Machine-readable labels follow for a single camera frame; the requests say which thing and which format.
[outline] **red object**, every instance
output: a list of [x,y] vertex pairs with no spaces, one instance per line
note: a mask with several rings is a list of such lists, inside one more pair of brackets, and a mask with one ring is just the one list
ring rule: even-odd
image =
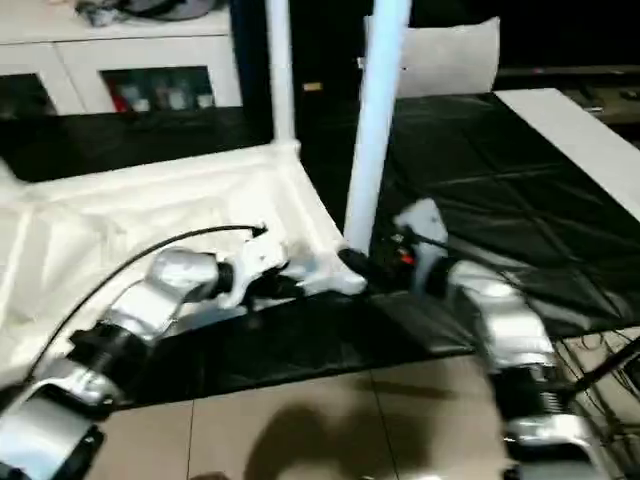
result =
[[400,256],[400,261],[402,263],[406,263],[407,265],[414,265],[416,263],[416,259],[413,258],[411,255],[409,255],[408,253],[403,253]]
[[116,109],[116,112],[122,113],[129,111],[127,101],[122,98],[122,96],[120,96],[116,89],[111,85],[109,85],[109,95],[111,96],[111,101],[113,102],[113,106]]

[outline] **white tray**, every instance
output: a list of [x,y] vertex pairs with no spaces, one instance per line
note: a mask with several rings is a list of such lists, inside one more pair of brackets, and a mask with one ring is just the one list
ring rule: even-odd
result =
[[[343,238],[297,148],[296,142],[260,146],[29,185],[0,179],[0,386],[24,374],[62,317],[107,273],[188,230],[264,224],[295,252],[308,293],[360,291],[362,278],[336,256]],[[248,238],[248,232],[225,232],[176,244],[224,257]],[[100,292],[49,357],[67,351],[68,335],[95,322],[150,259]]]

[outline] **black cable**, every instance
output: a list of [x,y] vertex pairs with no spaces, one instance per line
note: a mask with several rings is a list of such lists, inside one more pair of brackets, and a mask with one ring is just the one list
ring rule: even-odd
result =
[[598,334],[598,343],[593,347],[589,347],[585,340],[586,340],[585,336],[580,338],[580,345],[582,345],[582,349],[586,350],[587,352],[595,352],[596,350],[599,350],[600,348],[602,348],[602,346],[605,344],[605,341],[606,341],[606,339],[604,338],[604,333]]
[[[484,154],[477,148],[477,146],[474,145],[474,142],[471,141],[471,139],[467,136],[465,136],[467,142],[469,143],[469,146],[478,154],[480,155],[480,157],[484,157]],[[401,193],[403,193],[405,196],[408,196],[409,198],[412,198],[413,200],[415,199],[419,199],[419,198],[424,198],[425,196],[431,196],[433,192],[426,190],[424,188],[420,188],[420,187],[416,187],[413,182],[411,181],[411,176],[407,174],[406,169],[404,168],[404,166],[400,163],[400,160],[397,158],[396,155],[393,154],[392,151],[389,152],[389,165],[393,168],[395,176],[393,177],[392,181],[395,181],[395,183],[400,187],[400,191]],[[444,197],[441,192],[438,192],[437,194],[438,198],[440,200],[444,200],[446,201],[447,198]],[[510,207],[505,207],[505,206],[500,206],[500,208],[488,208],[488,207],[482,207],[482,206],[478,206],[475,204],[471,204],[468,202],[464,202],[460,199],[455,199],[455,203],[457,203],[458,208],[462,209],[462,210],[466,210],[468,212],[474,213],[478,212],[478,210],[480,211],[485,211],[486,213],[492,213],[495,214],[496,212],[498,213],[506,213],[506,214],[514,214],[517,215],[518,217],[521,217],[523,215],[523,210],[521,209],[513,209]],[[543,211],[535,211],[535,214],[542,217],[542,218],[548,218],[549,220],[562,220],[562,221],[571,221],[573,223],[578,223],[578,225],[581,225],[583,228],[594,228],[597,226],[594,225],[590,225],[588,223],[585,222],[576,222],[575,220],[571,220],[571,219],[566,219],[566,218],[555,218],[555,216],[553,215],[549,215],[547,212],[543,212]],[[564,270],[567,268],[572,268],[575,266],[580,265],[582,262],[581,261],[577,261],[575,259],[567,259],[565,261],[563,261],[561,264],[559,265],[547,265],[547,266],[543,266],[543,265],[532,265],[533,268],[538,268],[544,271],[551,271],[551,270]],[[623,319],[623,320],[628,320],[627,316],[625,315],[625,313],[618,307],[618,305],[615,304],[615,302],[609,298],[609,296],[605,295],[605,294],[601,294],[601,298],[602,300],[607,303],[607,305],[611,308],[611,310],[613,312],[615,312],[615,314],[618,316],[618,318]]]
[[40,362],[42,362],[42,359],[46,355],[47,351],[49,350],[49,348],[51,347],[53,342],[58,338],[58,336],[60,335],[60,333],[62,332],[64,327],[67,326],[67,324],[80,311],[80,309],[82,307],[84,307],[87,304],[87,302],[89,300],[91,300],[91,298],[93,298],[100,290],[102,290],[105,287],[105,285],[107,285],[111,280],[113,280],[117,275],[122,273],[124,270],[129,268],[132,264],[134,264],[135,262],[137,262],[141,258],[146,257],[150,253],[153,253],[156,250],[159,250],[160,248],[166,247],[167,245],[170,245],[170,244],[172,244],[174,242],[178,242],[180,240],[184,240],[186,238],[198,237],[200,235],[205,235],[207,233],[230,232],[230,231],[235,231],[235,230],[251,230],[253,232],[253,236],[254,237],[256,237],[256,236],[258,236],[261,233],[264,233],[266,231],[266,229],[264,227],[257,227],[257,226],[252,226],[252,225],[221,225],[221,226],[217,226],[217,227],[207,227],[207,228],[200,228],[198,230],[190,230],[188,232],[184,232],[184,233],[181,233],[179,235],[175,235],[173,237],[166,238],[166,239],[164,239],[164,240],[162,240],[160,242],[154,243],[153,245],[145,248],[144,250],[136,253],[135,255],[130,257],[129,259],[125,260],[113,272],[111,272],[104,279],[102,279],[102,281],[100,283],[98,283],[95,287],[93,287],[89,291],[89,293],[87,293],[82,298],[82,300],[80,300],[71,309],[71,311],[62,319],[62,321],[58,324],[58,326],[54,330],[53,334],[49,337],[49,339],[45,343],[44,347],[42,348],[42,350],[40,351],[40,353],[36,357],[35,361],[31,365],[31,368],[29,369],[29,371],[27,372],[27,375],[25,377],[25,382],[28,382],[33,378],[35,371],[38,369],[38,366],[40,365]]
[[618,335],[620,338],[625,339],[627,342],[630,342],[632,340],[631,338],[627,337],[624,333],[622,333],[620,330],[613,330],[613,333]]
[[[604,341],[604,347],[605,347],[605,349],[607,351],[607,354],[613,355],[615,353],[615,350],[613,349],[613,347],[611,347],[611,345],[609,344],[609,342],[606,339]],[[629,393],[629,395],[631,395],[638,402],[640,402],[640,394],[634,388],[633,383],[631,382],[631,379],[624,372],[624,369],[619,369],[619,370],[613,372],[612,376],[618,382],[618,384],[622,388],[624,388],[627,391],[627,393]]]
[[[555,351],[556,351],[556,355],[562,361],[565,368],[569,370],[569,373],[571,373],[571,375],[573,375],[575,378],[579,378],[578,373],[574,370],[574,368],[571,366],[569,361],[564,357],[564,355],[560,352],[560,350],[557,347],[555,347]],[[603,408],[598,404],[598,402],[594,400],[594,398],[589,394],[589,392],[583,392],[583,393],[585,394],[585,397],[587,397],[589,402],[593,405],[593,407],[598,411],[598,413],[600,413],[600,415],[606,418],[607,413],[605,413]]]
[[507,285],[509,285],[512,288],[515,288],[516,290],[518,290],[519,292],[527,296],[527,293],[523,290],[522,286],[518,285],[507,276],[508,270],[503,269],[502,267],[500,267],[499,265],[496,265],[490,260],[487,260],[481,257],[480,255],[476,255],[474,253],[467,252],[460,248],[453,247],[448,243],[439,242],[438,240],[433,240],[431,238],[427,238],[425,236],[419,235],[415,233],[413,230],[411,230],[410,228],[405,228],[403,233],[409,236],[409,241],[414,239],[420,243],[426,243],[427,245],[432,245],[434,247],[442,248],[443,250],[446,250],[449,254],[452,254],[452,256],[457,258],[458,260],[467,260],[470,262],[475,262],[485,268],[488,268],[492,272],[496,273]]
[[[411,181],[411,175],[407,172],[407,169],[402,165],[400,160],[393,152],[390,150],[387,156],[387,162],[390,168],[393,170],[393,175],[391,177],[391,182],[394,183],[401,194],[405,197],[410,198],[411,200],[417,200],[425,197],[437,196],[438,202],[446,203],[450,208],[456,209],[458,211],[470,213],[470,214],[478,214],[485,213],[491,215],[503,215],[507,219],[509,218],[522,218],[524,210],[522,208],[513,208],[505,205],[500,206],[482,206],[475,203],[467,202],[460,198],[451,198],[448,195],[443,194],[442,191],[429,188],[427,185],[425,187],[418,187],[414,185],[414,182]],[[512,173],[505,172],[503,175],[513,175]],[[582,228],[593,229],[598,228],[601,229],[598,225],[592,225],[590,223],[584,221],[577,221],[575,219],[569,219],[564,217],[558,217],[556,215],[550,214],[544,210],[533,210],[533,214],[536,216],[543,218],[545,220],[551,221],[563,221],[567,223],[577,224]],[[579,260],[576,259],[567,259],[564,261],[563,265],[559,265],[558,267],[551,268],[565,268],[567,266],[571,266],[572,264],[580,263]]]
[[[573,350],[571,350],[569,348],[567,343],[564,340],[560,340],[560,343],[564,346],[564,348],[567,351],[567,353],[569,354],[569,357],[571,358],[572,362],[576,365],[576,367],[578,368],[578,370],[580,370],[580,373],[582,374],[582,379],[580,379],[580,380],[578,380],[578,382],[576,382],[576,384],[578,384],[578,383],[580,383],[581,380],[583,380],[585,378],[585,376],[588,375],[588,373],[585,372],[584,367],[582,366],[582,363],[580,362],[580,359],[578,358],[576,353],[573,352]],[[621,439],[622,439],[622,445],[623,445],[624,451],[625,451],[625,453],[627,455],[628,463],[630,465],[637,464],[638,463],[638,461],[637,461],[638,459],[636,458],[636,455],[634,453],[633,446],[629,443],[629,439],[627,438],[627,436],[625,434],[624,424],[620,421],[620,419],[615,414],[615,412],[613,411],[611,406],[604,399],[604,396],[600,392],[600,389],[597,387],[597,385],[595,385],[595,383],[591,383],[589,388],[592,390],[594,395],[597,397],[598,402],[600,403],[600,406],[602,407],[602,410],[605,413],[605,415],[604,415],[605,420],[607,421],[607,425],[609,425],[610,428],[611,428],[611,434],[609,435],[609,437],[613,438],[616,435],[619,435],[621,437]]]
[[574,384],[574,392],[579,393],[590,388],[606,375],[618,370],[622,364],[638,358],[638,356],[640,356],[640,337],[627,343],[623,348],[609,355],[605,361],[596,368],[585,373],[584,376]]

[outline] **black cloth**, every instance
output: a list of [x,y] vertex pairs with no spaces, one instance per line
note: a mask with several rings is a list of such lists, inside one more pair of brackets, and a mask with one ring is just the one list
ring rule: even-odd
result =
[[[338,225],[357,113],[300,112],[303,165]],[[4,122],[0,156],[25,181],[50,180],[266,143],[268,120],[251,118],[219,109]],[[393,216],[422,196],[437,200],[453,242],[524,265],[517,278],[552,335],[637,324],[640,224],[495,96],[397,103],[374,258],[385,258]],[[424,307],[403,294],[325,293],[169,338],[138,404],[472,351],[455,319]],[[416,322],[421,338],[410,334]]]

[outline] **white panel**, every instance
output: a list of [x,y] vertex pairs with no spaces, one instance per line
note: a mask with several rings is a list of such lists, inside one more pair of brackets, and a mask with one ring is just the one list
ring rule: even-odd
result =
[[206,66],[215,104],[241,104],[230,37],[96,40],[56,44],[88,113],[114,112],[104,70]]
[[640,151],[557,90],[497,93],[640,221]]
[[37,74],[60,115],[84,113],[67,72],[53,45],[0,46],[0,75]]
[[398,98],[489,92],[498,71],[500,20],[450,28],[410,28]]
[[[297,145],[265,145],[51,182],[16,186],[0,203],[0,388],[31,365],[60,319],[135,252],[168,236],[223,224],[266,225],[286,246],[305,293],[359,293],[364,279],[342,264],[344,241],[297,158]],[[177,243],[223,259],[247,232]],[[53,345],[88,328],[146,271],[136,262],[93,297]],[[267,304],[257,304],[256,308]],[[200,305],[182,332],[245,313]]]

